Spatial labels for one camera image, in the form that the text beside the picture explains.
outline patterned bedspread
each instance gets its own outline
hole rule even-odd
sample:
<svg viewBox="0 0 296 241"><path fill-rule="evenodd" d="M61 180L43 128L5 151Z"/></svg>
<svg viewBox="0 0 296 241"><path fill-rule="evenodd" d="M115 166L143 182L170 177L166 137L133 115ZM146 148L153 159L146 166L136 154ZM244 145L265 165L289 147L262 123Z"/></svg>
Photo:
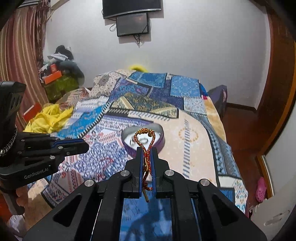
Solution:
<svg viewBox="0 0 296 241"><path fill-rule="evenodd" d="M230 146L211 125L209 103L204 87L193 78L124 70L97 76L90 95L77 103L73 117L56 134L83 137L89 151L66 157L56 174L32 183L29 194L41 190L55 207L84 180L108 179L131 159L122 130L157 123L165 135L159 157L185 178L209 179L245 212L248 193ZM124 201L120 240L171 240L169 200L148 194L149 203L143 197Z"/></svg>

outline human hand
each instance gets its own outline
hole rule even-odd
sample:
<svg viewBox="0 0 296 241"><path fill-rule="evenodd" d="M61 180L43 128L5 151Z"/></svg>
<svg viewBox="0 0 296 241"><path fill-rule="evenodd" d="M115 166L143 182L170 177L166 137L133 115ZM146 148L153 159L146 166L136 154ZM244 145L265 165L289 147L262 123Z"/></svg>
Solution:
<svg viewBox="0 0 296 241"><path fill-rule="evenodd" d="M17 205L25 207L28 204L28 189L27 186L23 186L16 190L17 193Z"/></svg>

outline baseboard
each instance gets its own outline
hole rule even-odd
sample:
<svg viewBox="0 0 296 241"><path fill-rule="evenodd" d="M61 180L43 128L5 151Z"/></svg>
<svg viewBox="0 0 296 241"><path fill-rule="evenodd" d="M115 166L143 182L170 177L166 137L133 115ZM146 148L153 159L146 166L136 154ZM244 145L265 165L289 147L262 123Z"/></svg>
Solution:
<svg viewBox="0 0 296 241"><path fill-rule="evenodd" d="M247 105L241 105L241 104L233 104L233 103L226 103L226 107L230 108L236 108L236 109L242 109L242 110L250 110L254 113L256 113L255 107L247 106Z"/></svg>
<svg viewBox="0 0 296 241"><path fill-rule="evenodd" d="M270 173L265 161L265 156L264 155L256 155L256 158L258 160L258 163L260 165L260 168L262 170L262 174L267 186L267 198L270 198L274 195L274 187L272 185Z"/></svg>

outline striped curtain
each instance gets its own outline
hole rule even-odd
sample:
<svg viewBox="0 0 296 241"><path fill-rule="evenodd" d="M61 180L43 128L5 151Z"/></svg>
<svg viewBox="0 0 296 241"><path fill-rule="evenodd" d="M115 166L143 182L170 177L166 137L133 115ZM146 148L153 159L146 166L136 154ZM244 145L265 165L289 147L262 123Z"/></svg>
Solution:
<svg viewBox="0 0 296 241"><path fill-rule="evenodd" d="M16 118L19 131L26 126L24 112L36 102L41 105L48 102L38 76L48 9L47 1L18 8L0 32L0 80L27 85Z"/></svg>

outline wooden floor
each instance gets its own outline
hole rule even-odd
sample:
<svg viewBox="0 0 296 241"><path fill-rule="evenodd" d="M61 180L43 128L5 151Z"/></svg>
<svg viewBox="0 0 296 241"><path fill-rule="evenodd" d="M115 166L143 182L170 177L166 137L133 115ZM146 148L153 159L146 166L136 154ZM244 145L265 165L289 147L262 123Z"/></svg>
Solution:
<svg viewBox="0 0 296 241"><path fill-rule="evenodd" d="M257 181L262 176L256 153L270 136L270 128L257 114L249 110L226 108L222 119L227 143L231 146L244 184L249 192L249 209L258 204L255 192Z"/></svg>

